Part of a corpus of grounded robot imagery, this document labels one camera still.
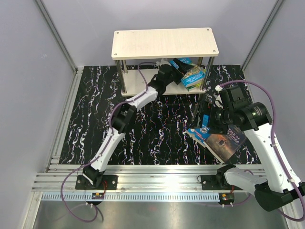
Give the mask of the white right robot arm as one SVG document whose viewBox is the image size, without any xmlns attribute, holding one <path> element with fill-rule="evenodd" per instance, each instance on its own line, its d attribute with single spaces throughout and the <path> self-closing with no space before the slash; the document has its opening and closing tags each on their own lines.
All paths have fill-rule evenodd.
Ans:
<svg viewBox="0 0 305 229">
<path fill-rule="evenodd" d="M 247 191 L 268 212 L 295 199 L 304 204 L 305 184 L 287 161 L 275 136 L 275 118 L 266 106 L 249 102 L 238 85 L 226 89 L 218 85 L 215 89 L 222 107 L 202 102 L 196 116 L 199 123 L 206 120 L 212 134 L 228 133 L 229 125 L 239 127 L 254 147 L 266 174 L 266 178 L 256 178 L 235 165 L 225 165 L 216 172 L 216 185 L 220 189 L 236 186 Z"/>
</svg>

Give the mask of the dark Tale of Two Cities book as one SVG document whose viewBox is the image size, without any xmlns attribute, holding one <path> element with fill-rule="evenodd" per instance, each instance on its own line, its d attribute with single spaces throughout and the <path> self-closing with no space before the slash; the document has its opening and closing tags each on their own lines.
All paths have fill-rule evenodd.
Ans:
<svg viewBox="0 0 305 229">
<path fill-rule="evenodd" d="M 221 163 L 226 163 L 246 141 L 246 136 L 237 126 L 229 125 L 226 135 L 211 134 L 204 145 Z"/>
</svg>

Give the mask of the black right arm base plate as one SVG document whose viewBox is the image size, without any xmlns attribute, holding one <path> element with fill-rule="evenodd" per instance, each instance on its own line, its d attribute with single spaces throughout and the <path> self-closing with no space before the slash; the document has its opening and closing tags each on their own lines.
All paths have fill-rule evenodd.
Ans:
<svg viewBox="0 0 305 229">
<path fill-rule="evenodd" d="M 202 190 L 241 190 L 239 187 L 229 185 L 222 176 L 218 175 L 199 175 L 197 180 L 202 186 Z"/>
</svg>

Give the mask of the blue thin children's book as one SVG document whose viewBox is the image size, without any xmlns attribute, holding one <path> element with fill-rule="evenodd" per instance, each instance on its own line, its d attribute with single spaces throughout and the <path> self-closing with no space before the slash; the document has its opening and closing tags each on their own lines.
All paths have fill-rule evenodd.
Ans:
<svg viewBox="0 0 305 229">
<path fill-rule="evenodd" d="M 208 139 L 208 137 L 211 135 L 209 132 L 209 128 L 207 127 L 209 121 L 209 116 L 204 114 L 203 115 L 203 122 L 201 124 L 200 128 L 189 128 L 186 131 L 186 134 L 191 137 L 194 141 L 196 141 L 198 144 L 200 144 L 203 147 L 206 147 L 205 141 Z"/>
</svg>

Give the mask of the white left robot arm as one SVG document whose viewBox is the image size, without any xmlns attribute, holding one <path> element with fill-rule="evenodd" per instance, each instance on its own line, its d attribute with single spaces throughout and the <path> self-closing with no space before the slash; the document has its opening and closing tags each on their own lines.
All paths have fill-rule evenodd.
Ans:
<svg viewBox="0 0 305 229">
<path fill-rule="evenodd" d="M 193 68 L 174 58 L 170 63 L 162 64 L 158 73 L 145 83 L 145 90 L 130 99 L 119 103 L 111 112 L 107 136 L 94 158 L 83 168 L 82 175 L 91 189 L 102 186 L 102 176 L 110 157 L 117 145 L 135 124 L 136 114 L 145 105 L 155 101 L 166 91 L 171 83 L 180 84 L 181 79 Z"/>
</svg>

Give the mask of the blue 26-Storey Treehouse book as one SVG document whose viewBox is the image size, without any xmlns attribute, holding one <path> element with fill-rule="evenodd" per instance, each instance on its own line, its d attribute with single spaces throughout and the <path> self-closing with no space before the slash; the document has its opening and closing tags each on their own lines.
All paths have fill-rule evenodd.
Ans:
<svg viewBox="0 0 305 229">
<path fill-rule="evenodd" d="M 187 73 L 182 73 L 184 77 L 181 79 L 181 84 L 186 88 L 188 86 L 192 86 L 196 84 L 198 81 L 201 81 L 205 78 L 205 69 L 194 64 L 189 58 L 177 58 L 180 61 L 189 64 L 191 66 L 191 70 Z M 169 62 L 171 66 L 173 66 L 173 59 Z"/>
</svg>

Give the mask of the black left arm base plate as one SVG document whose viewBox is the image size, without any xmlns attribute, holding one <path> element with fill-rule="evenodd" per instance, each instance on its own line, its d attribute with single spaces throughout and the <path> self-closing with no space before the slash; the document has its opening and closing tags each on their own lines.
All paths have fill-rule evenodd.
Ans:
<svg viewBox="0 0 305 229">
<path fill-rule="evenodd" d="M 78 175 L 75 189 L 76 190 L 116 190 L 118 185 L 117 175 L 104 175 L 101 180 L 91 183 L 85 176 Z"/>
</svg>

